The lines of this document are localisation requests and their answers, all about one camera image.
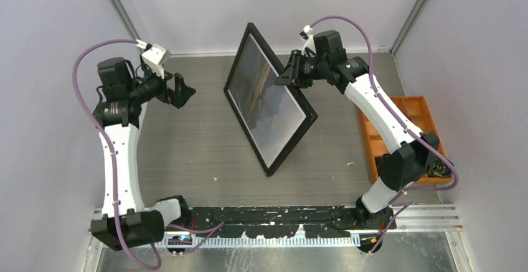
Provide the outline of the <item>landscape photo print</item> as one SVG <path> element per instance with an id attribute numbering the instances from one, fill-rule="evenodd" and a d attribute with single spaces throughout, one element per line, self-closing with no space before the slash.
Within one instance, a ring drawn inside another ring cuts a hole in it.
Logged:
<path id="1" fill-rule="evenodd" d="M 274 84 L 276 78 L 275 67 L 256 38 L 247 35 L 227 92 L 267 169 L 306 119 L 288 88 Z"/>

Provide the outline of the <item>wooden picture frame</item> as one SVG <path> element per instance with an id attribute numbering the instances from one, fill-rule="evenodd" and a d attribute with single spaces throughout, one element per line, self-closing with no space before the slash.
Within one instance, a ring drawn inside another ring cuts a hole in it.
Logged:
<path id="1" fill-rule="evenodd" d="M 275 174 L 318 118 L 299 88 L 275 85 L 284 69 L 249 22 L 224 94 L 267 177 Z"/>

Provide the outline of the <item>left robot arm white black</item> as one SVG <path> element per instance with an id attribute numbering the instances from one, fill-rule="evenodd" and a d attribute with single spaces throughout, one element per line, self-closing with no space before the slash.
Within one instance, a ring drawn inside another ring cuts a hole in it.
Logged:
<path id="1" fill-rule="evenodd" d="M 105 164 L 105 198 L 101 218 L 92 220 L 92 235 L 115 251 L 123 244 L 136 247 L 163 239 L 168 225 L 185 230 L 191 211 L 183 196 L 173 195 L 144 206 L 139 188 L 137 150 L 142 106 L 152 99 L 182 108 L 196 89 L 179 73 L 160 77 L 144 62 L 139 77 L 129 60 L 115 57 L 97 65 L 100 101 L 93 117 L 100 133 Z"/>

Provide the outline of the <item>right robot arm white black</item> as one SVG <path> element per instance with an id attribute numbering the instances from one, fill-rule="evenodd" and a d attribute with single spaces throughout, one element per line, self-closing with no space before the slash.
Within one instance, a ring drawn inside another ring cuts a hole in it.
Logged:
<path id="1" fill-rule="evenodd" d="M 378 166 L 378 178 L 356 200 L 352 215 L 362 228 L 372 228 L 399 194 L 423 177 L 435 160 L 451 162 L 438 148 L 440 139 L 426 133 L 385 97 L 385 91 L 360 57 L 348 57 L 336 30 L 314 33 L 310 26 L 301 31 L 303 48 L 292 50 L 286 68 L 276 85 L 308 88 L 324 80 L 352 101 L 383 140 L 386 153 Z"/>

